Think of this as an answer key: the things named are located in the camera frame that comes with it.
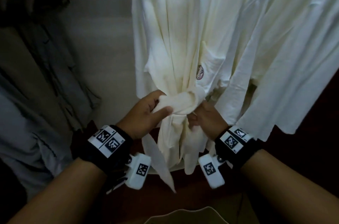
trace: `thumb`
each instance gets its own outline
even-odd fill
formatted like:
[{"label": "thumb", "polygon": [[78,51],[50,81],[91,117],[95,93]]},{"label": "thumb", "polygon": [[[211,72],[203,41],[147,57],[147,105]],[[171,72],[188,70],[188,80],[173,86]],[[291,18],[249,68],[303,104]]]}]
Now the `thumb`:
[{"label": "thumb", "polygon": [[165,119],[168,115],[173,112],[173,108],[171,106],[166,106],[159,111],[151,114],[152,124],[157,125],[160,121]]}]

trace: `hand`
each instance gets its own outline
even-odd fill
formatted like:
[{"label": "hand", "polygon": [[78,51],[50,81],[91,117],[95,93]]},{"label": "hand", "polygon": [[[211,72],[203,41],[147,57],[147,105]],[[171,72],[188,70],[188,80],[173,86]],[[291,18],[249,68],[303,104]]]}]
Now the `hand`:
[{"label": "hand", "polygon": [[187,115],[189,128],[200,126],[209,139],[215,140],[228,124],[218,111],[207,101],[203,101],[195,111]]},{"label": "hand", "polygon": [[166,94],[160,90],[156,90],[140,99],[116,126],[125,131],[133,140],[144,137],[155,128],[160,121],[173,112],[172,107],[166,106],[152,113],[161,95]]}]

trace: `person's right hand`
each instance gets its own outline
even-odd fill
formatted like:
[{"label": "person's right hand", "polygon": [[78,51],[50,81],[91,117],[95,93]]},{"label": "person's right hand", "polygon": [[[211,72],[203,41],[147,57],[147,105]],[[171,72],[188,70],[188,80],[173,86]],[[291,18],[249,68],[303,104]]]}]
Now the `person's right hand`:
[{"label": "person's right hand", "polygon": [[195,111],[187,115],[189,128],[200,126],[209,139],[215,140],[228,124],[218,111],[207,101],[203,101]]}]

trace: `circular logo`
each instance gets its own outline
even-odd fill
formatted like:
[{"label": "circular logo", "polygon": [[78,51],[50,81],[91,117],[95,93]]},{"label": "circular logo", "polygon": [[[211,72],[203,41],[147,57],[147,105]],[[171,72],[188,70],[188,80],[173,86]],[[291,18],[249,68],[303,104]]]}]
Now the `circular logo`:
[{"label": "circular logo", "polygon": [[204,76],[204,68],[201,65],[199,65],[198,70],[197,70],[197,80],[201,80],[203,76]]}]

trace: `white fabric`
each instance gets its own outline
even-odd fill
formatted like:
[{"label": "white fabric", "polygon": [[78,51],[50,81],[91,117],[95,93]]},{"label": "white fabric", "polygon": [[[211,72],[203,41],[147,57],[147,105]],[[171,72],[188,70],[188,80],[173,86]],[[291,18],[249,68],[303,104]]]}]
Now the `white fabric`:
[{"label": "white fabric", "polygon": [[137,96],[160,89],[157,108],[175,108],[158,138],[167,166],[184,158],[193,172],[207,139],[185,114],[205,97],[263,141],[274,125],[294,133],[339,67],[338,11],[339,0],[133,0]]}]

